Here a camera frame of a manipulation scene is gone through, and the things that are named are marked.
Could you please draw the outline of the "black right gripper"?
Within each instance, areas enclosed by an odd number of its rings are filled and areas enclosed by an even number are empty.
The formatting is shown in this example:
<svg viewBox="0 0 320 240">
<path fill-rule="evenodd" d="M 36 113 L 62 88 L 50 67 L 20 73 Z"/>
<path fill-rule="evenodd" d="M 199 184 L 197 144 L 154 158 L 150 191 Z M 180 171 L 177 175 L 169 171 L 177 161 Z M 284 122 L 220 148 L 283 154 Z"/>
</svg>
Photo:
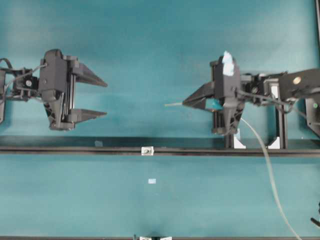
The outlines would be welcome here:
<svg viewBox="0 0 320 240">
<path fill-rule="evenodd" d="M 235 134 L 244 101 L 238 96 L 237 90 L 241 89 L 241 73 L 235 58 L 234 75 L 223 75 L 223 55 L 217 61 L 210 63 L 212 81 L 203 84 L 193 94 L 187 97 L 182 104 L 186 107 L 200 110 L 215 110 L 213 113 L 212 132 L 219 135 Z M 218 105 L 207 106 L 207 99 L 214 98 Z"/>
</svg>

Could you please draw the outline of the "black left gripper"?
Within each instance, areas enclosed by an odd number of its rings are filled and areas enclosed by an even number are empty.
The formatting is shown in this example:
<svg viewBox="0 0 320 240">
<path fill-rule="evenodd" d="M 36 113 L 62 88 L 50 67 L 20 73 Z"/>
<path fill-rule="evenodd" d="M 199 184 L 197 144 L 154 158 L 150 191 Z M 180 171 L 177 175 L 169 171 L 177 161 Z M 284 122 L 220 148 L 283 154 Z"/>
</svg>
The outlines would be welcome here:
<svg viewBox="0 0 320 240">
<path fill-rule="evenodd" d="M 38 93 L 51 130 L 70 131 L 75 128 L 75 123 L 107 115 L 106 112 L 74 108 L 76 81 L 105 88 L 108 86 L 76 56 L 63 55 L 61 50 L 52 49 L 44 54 L 40 63 L 44 67 L 40 69 Z M 71 109 L 72 122 L 68 121 Z"/>
</svg>

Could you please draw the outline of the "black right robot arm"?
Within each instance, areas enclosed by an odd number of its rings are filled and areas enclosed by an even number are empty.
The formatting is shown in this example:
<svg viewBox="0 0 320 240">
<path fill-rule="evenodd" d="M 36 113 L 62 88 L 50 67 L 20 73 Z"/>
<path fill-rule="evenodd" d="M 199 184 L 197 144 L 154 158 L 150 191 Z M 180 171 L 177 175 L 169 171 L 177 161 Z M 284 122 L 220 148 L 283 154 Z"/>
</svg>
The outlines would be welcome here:
<svg viewBox="0 0 320 240">
<path fill-rule="evenodd" d="M 258 107 L 274 105 L 286 115 L 300 99 L 320 98 L 320 70 L 275 74 L 241 73 L 236 59 L 225 52 L 210 62 L 211 81 L 203 84 L 180 104 L 212 113 L 212 132 L 234 135 L 246 103 Z"/>
</svg>

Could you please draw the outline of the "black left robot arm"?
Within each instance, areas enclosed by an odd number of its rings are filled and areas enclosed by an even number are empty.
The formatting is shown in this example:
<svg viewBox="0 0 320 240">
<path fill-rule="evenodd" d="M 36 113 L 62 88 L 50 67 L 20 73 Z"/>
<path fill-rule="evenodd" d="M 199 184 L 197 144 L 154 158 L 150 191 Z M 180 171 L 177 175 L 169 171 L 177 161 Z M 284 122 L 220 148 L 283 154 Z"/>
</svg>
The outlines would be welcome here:
<svg viewBox="0 0 320 240">
<path fill-rule="evenodd" d="M 107 115 L 75 107 L 76 83 L 107 87 L 76 56 L 64 55 L 60 49 L 44 54 L 36 68 L 14 69 L 7 58 L 0 69 L 0 120 L 4 121 L 6 101 L 40 101 L 53 131 L 70 131 L 76 124 Z"/>
</svg>

